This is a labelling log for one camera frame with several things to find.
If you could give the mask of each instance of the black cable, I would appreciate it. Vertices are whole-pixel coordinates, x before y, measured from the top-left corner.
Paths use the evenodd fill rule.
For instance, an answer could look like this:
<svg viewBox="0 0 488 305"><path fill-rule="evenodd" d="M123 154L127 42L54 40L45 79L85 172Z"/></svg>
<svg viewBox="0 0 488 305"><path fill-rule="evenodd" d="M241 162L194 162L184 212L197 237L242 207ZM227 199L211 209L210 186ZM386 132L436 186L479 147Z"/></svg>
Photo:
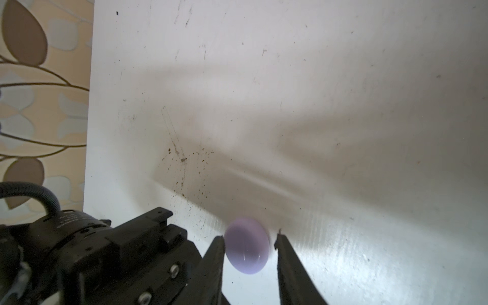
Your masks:
<svg viewBox="0 0 488 305"><path fill-rule="evenodd" d="M42 185L31 182L0 182L0 199L15 196L32 197L39 201L48 216L61 211L56 195Z"/></svg>

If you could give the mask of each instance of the leaf pattern wallpaper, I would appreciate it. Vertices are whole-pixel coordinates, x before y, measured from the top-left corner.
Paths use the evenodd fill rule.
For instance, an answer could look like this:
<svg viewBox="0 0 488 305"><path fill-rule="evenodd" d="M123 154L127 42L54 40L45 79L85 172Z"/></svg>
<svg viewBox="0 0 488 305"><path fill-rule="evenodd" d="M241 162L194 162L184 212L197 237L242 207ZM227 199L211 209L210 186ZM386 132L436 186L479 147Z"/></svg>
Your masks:
<svg viewBox="0 0 488 305"><path fill-rule="evenodd" d="M83 207L93 0L0 0L0 174ZM45 215L27 197L0 199L0 223Z"/></svg>

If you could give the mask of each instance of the white board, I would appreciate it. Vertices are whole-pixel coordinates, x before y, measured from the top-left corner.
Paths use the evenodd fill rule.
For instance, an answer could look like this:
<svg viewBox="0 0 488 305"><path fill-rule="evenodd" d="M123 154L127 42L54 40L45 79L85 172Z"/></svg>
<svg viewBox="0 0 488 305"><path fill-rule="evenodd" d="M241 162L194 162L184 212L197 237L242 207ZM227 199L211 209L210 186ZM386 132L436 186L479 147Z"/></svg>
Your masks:
<svg viewBox="0 0 488 305"><path fill-rule="evenodd" d="M331 305L488 298L488 4L101 0L84 209L250 216ZM226 260L233 305L278 304Z"/></svg>

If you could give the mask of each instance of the purple ball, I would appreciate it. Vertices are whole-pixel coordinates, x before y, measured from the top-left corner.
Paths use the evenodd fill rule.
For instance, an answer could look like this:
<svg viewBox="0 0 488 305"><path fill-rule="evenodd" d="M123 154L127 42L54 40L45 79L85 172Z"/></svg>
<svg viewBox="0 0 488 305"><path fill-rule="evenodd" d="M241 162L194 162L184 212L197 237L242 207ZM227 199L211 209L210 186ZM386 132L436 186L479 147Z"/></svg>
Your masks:
<svg viewBox="0 0 488 305"><path fill-rule="evenodd" d="M268 260L269 238L255 219L241 217L230 223L224 234L225 253L240 272L259 272Z"/></svg>

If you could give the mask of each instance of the screw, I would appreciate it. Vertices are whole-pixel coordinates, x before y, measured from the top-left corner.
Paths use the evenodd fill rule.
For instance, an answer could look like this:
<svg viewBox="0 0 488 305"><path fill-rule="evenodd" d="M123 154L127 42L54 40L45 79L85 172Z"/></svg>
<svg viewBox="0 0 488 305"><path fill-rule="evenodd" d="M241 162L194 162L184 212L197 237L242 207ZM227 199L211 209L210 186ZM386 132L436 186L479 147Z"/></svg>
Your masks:
<svg viewBox="0 0 488 305"><path fill-rule="evenodd" d="M169 273L171 274L171 278L174 279L178 275L178 272L180 271L180 267L177 264L174 264L171 266L169 269Z"/></svg>
<svg viewBox="0 0 488 305"><path fill-rule="evenodd" d="M149 302L151 302L151 298L152 298L152 294L145 291L145 292L141 293L141 295L137 299L137 303L139 303L139 305L148 305Z"/></svg>

